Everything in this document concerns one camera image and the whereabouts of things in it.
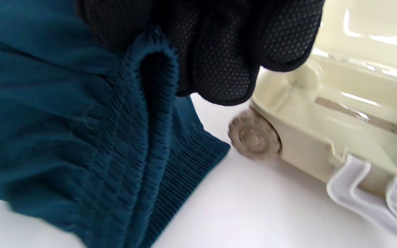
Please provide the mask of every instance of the white plastic clip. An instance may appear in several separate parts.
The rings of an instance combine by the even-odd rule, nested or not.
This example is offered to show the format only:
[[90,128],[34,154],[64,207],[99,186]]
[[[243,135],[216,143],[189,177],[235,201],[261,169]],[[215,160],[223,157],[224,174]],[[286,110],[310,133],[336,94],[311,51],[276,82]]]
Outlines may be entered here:
[[397,190],[397,184],[388,185],[387,202],[385,199],[360,190],[358,185],[370,169],[369,162],[348,155],[344,166],[337,170],[327,183],[327,193],[337,204],[397,235],[397,195],[393,195],[393,187]]

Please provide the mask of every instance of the white surface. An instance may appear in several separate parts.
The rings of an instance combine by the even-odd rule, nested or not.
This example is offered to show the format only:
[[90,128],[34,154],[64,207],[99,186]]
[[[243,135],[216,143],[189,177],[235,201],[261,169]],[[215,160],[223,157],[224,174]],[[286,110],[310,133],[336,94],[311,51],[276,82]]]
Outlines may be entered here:
[[[227,123],[247,104],[193,96],[205,128],[228,141]],[[72,235],[10,212],[0,201],[0,248],[82,248]],[[291,165],[231,150],[153,248],[397,248],[397,237],[337,206],[326,186]]]

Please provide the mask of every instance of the teal garment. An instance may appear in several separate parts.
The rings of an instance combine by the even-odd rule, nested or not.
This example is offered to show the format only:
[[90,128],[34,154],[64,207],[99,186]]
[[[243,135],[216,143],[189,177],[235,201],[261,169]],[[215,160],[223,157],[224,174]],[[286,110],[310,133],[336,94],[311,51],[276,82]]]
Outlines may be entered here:
[[150,247],[229,149],[177,82],[157,28],[112,52],[72,0],[0,0],[0,199],[89,248]]

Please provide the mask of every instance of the shirred fabric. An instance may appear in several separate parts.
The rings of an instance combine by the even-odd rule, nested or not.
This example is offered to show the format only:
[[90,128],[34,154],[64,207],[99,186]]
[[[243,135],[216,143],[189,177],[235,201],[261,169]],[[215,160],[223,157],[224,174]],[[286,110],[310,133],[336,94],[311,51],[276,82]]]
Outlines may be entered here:
[[147,248],[223,159],[157,28],[126,52],[69,0],[0,0],[0,199],[88,248]]

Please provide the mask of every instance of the black mesh fabric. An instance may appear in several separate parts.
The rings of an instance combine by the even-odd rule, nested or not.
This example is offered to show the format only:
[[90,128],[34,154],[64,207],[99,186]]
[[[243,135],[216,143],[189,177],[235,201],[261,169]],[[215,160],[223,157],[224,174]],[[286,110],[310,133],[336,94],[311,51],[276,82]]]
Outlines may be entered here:
[[76,0],[79,15],[96,38],[112,49],[126,48],[147,26],[154,0]]
[[252,95],[260,66],[279,72],[308,58],[324,0],[77,0],[107,47],[125,48],[148,23],[162,27],[179,57],[178,96],[219,105]]
[[241,40],[252,4],[226,1],[208,16],[208,28],[197,47],[193,84],[206,100],[222,105],[244,101],[255,83]]
[[324,0],[282,0],[265,8],[255,47],[262,66],[273,71],[300,66],[312,50],[323,5]]
[[167,20],[164,22],[164,33],[170,38],[175,47],[180,63],[179,96],[187,96],[194,92],[187,64],[191,60],[190,48],[195,30],[199,23],[200,11],[192,3],[185,1],[170,1]]

